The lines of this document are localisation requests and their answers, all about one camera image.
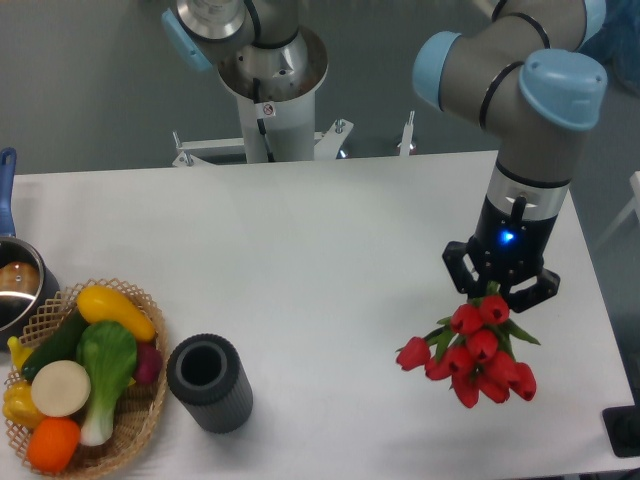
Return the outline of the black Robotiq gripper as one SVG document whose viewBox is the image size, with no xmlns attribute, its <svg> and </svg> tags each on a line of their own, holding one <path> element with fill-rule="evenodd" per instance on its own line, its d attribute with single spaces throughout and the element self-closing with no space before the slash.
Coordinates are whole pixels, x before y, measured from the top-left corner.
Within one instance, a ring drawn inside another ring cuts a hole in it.
<svg viewBox="0 0 640 480">
<path fill-rule="evenodd" d="M 561 278 L 544 267 L 544 251 L 556 219 L 526 220 L 524 208 L 522 197 L 509 213 L 486 199 L 469 242 L 446 245 L 442 259 L 459 293 L 482 295 L 493 282 L 516 313 L 557 295 Z M 467 255 L 478 274 L 476 279 L 464 261 Z"/>
</svg>

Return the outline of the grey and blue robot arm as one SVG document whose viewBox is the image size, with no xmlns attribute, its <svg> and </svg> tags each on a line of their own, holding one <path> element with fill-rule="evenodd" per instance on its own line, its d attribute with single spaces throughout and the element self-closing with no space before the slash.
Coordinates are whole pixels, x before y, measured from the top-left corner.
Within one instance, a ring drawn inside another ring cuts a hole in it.
<svg viewBox="0 0 640 480">
<path fill-rule="evenodd" d="M 605 16 L 602 1 L 501 1 L 478 35 L 443 31 L 417 54 L 416 94 L 501 141 L 474 234 L 443 253 L 459 292 L 496 283 L 516 312 L 557 293 L 543 252 L 599 119 L 607 75 L 580 49 Z M 175 1 L 161 23 L 185 63 L 216 69 L 235 96 L 249 162 L 337 155 L 340 132 L 315 131 L 326 49 L 295 2 Z"/>
</svg>

